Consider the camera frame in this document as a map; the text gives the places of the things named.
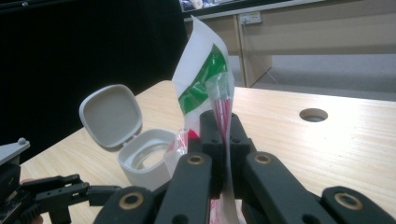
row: wooden table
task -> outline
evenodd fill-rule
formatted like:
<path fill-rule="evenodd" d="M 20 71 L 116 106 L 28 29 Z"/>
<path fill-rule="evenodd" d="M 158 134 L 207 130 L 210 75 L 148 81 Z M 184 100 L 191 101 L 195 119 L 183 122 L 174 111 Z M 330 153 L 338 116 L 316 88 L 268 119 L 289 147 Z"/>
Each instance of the wooden table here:
<path fill-rule="evenodd" d="M 172 82 L 158 83 L 136 100 L 142 131 L 183 127 Z M 299 114 L 307 108 L 329 117 L 305 121 Z M 321 195 L 327 187 L 352 188 L 396 217 L 395 102 L 235 88 L 233 112 L 256 148 L 279 157 L 307 190 Z M 80 174 L 92 185 L 130 186 L 117 155 L 100 148 L 83 128 L 25 162 L 21 179 Z M 70 207 L 74 223 L 92 223 L 99 211 L 88 203 Z"/>

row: white pill box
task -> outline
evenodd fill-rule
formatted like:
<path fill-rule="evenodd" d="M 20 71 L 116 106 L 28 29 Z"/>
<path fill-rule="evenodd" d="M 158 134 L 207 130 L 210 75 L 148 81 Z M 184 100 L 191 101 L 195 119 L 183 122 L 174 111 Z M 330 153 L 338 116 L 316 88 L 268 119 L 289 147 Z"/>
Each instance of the white pill box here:
<path fill-rule="evenodd" d="M 131 184 L 155 190 L 170 179 L 163 153 L 176 135 L 164 129 L 139 134 L 142 113 L 129 88 L 111 85 L 92 93 L 81 103 L 79 117 L 98 145 L 120 149 L 118 162 Z"/>

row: container lid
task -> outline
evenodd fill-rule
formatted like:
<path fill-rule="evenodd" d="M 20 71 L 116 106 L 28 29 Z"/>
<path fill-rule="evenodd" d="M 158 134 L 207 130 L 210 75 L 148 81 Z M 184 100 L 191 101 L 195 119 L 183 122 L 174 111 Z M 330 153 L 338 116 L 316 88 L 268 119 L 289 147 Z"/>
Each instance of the container lid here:
<path fill-rule="evenodd" d="M 120 147 L 142 126 L 139 105 L 124 85 L 107 86 L 88 96 L 79 117 L 96 143 L 109 149 Z"/>

